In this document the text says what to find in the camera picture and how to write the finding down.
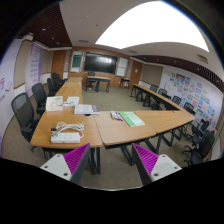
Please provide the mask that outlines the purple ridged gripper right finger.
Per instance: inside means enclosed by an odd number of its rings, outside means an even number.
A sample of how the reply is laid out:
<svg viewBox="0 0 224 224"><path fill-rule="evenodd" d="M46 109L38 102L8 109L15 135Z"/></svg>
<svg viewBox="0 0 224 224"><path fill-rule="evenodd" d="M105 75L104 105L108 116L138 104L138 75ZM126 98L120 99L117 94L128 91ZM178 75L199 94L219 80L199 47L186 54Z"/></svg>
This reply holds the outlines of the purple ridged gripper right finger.
<svg viewBox="0 0 224 224"><path fill-rule="evenodd" d="M132 155L143 185L181 170L167 155L157 155L137 144L132 144Z"/></svg>

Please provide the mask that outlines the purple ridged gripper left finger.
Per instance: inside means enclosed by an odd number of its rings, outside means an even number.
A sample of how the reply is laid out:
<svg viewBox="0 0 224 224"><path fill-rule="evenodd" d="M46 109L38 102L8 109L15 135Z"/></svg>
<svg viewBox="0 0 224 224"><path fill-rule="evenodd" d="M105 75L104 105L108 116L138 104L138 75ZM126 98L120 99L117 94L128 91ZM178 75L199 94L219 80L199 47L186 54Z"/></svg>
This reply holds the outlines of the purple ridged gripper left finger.
<svg viewBox="0 0 224 224"><path fill-rule="evenodd" d="M85 144L65 155L54 155L41 166L41 169L72 183L79 184L89 157L90 145Z"/></svg>

